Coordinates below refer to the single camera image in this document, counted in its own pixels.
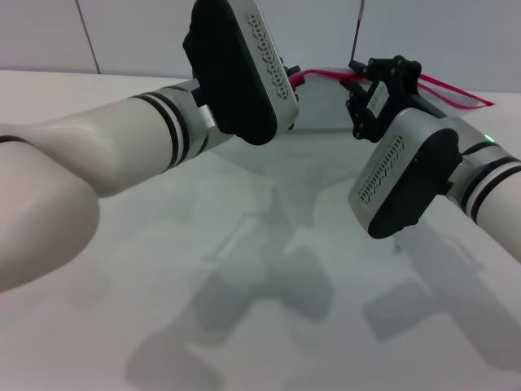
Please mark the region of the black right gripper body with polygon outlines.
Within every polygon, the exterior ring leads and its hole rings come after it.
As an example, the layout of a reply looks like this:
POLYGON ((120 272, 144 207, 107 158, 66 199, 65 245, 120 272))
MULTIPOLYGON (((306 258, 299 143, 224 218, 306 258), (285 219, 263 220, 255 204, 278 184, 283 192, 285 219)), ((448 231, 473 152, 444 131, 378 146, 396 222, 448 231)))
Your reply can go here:
POLYGON ((366 140, 379 141, 395 117, 407 108, 418 109, 438 119, 444 117, 439 108, 419 94, 417 80, 392 80, 389 84, 374 81, 369 89, 371 95, 366 106, 366 140))

